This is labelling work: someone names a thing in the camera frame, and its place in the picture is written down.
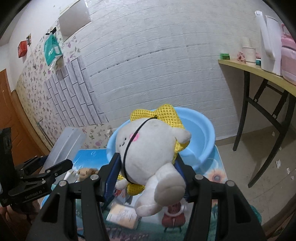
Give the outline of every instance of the table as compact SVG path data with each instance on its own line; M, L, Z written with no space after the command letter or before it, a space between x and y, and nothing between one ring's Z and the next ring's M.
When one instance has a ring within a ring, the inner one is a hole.
M242 105L242 114L239 121L239 128L237 131L237 136L235 138L235 142L233 145L233 151L237 150L237 146L239 144L239 140L242 136L242 131L244 128L244 122L247 115L247 108L248 103L253 105L260 113L262 113L270 122L275 126L275 128L279 131L279 136L276 140L276 143L274 144L270 154L268 155L266 161L264 162L263 166L260 168L260 170L257 172L257 174L250 180L248 187L252 187L258 179L261 177L261 175L264 173L264 171L267 169L267 167L272 162L273 158L275 157L277 151L279 150L286 134L289 129L291 119L293 116L294 108L295 108L295 102L296 102L296 86L291 84L290 82L286 81L283 77L280 77L278 75L269 73L265 70L262 70L260 66L248 66L245 63L241 61L237 61L236 59L230 59L230 60L218 60L219 64L228 65L237 69L241 69L244 71L244 96L243 96L243 105ZM258 75L263 78L263 81L255 94L254 98L249 97L249 90L250 90L250 73ZM268 84L268 82L272 82L281 88L284 89L284 91L280 91L277 88L271 86ZM270 114L267 110L265 110L261 105L258 104L259 97L261 96L262 92L266 87L269 87L270 89L274 90L275 92L279 93L281 95L281 98L275 107L272 114ZM282 123L279 123L276 119L278 117L279 112L281 111L284 103L287 100L287 97L289 96L289 104L288 109L286 112L285 119Z

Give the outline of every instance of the door frame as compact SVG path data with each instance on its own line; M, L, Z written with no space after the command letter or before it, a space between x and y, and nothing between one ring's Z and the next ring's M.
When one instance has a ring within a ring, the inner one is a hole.
M35 143L36 148L39 149L40 152L43 153L44 156L47 156L50 153L50 151L45 146L45 144L42 142L42 140L40 139L40 137L36 133L35 129L31 125L31 122L29 121L29 119L22 107L22 104L18 98L16 90L13 90L11 92L10 87L9 87L9 83L8 83L6 69L0 71L0 73L2 73L2 72L4 73L6 88L8 90L9 97L12 102L13 108L17 114L18 120L20 121L23 129L25 130L27 136L30 138L32 143Z

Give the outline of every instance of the stuffed toy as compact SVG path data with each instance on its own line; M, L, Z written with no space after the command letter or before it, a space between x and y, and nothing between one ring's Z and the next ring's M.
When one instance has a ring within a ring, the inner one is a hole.
M115 187L127 187L131 195L144 190L135 203L137 215L154 215L183 198L185 181L173 164L190 139L191 133L168 104L155 111L135 110L131 122L119 129L115 149L122 176Z
M77 174L79 175L78 181L81 182L85 180L86 178L90 177L93 174L98 174L99 170L96 168L81 168L77 171Z

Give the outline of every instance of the pink container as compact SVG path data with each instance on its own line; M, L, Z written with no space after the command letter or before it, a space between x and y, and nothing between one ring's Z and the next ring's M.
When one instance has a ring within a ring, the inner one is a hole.
M284 24L282 23L283 36L281 38L281 67L285 80L296 85L296 43L290 34L284 33Z

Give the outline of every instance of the floral wallpaper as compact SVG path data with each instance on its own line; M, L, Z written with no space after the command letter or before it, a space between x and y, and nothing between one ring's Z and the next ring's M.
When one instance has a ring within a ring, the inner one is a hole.
M47 141L38 125L40 125L52 143L56 142L65 128L65 125L60 119L57 119L52 109L54 105L50 103L52 100L49 100L46 95L44 82L58 69L80 55L80 49L76 44L76 37L71 36L64 42L58 20L48 32L54 27L57 28L55 36L59 42L63 57L59 58L55 67L50 69L46 64L44 56L44 42L46 40L46 35L44 34L36 48L32 51L32 54L28 57L16 85L18 97L28 119L49 150L51 150L52 146L49 141ZM109 136L105 134L104 131L107 130L107 125L91 125L80 127L80 129L82 129L87 136L84 148L106 147Z

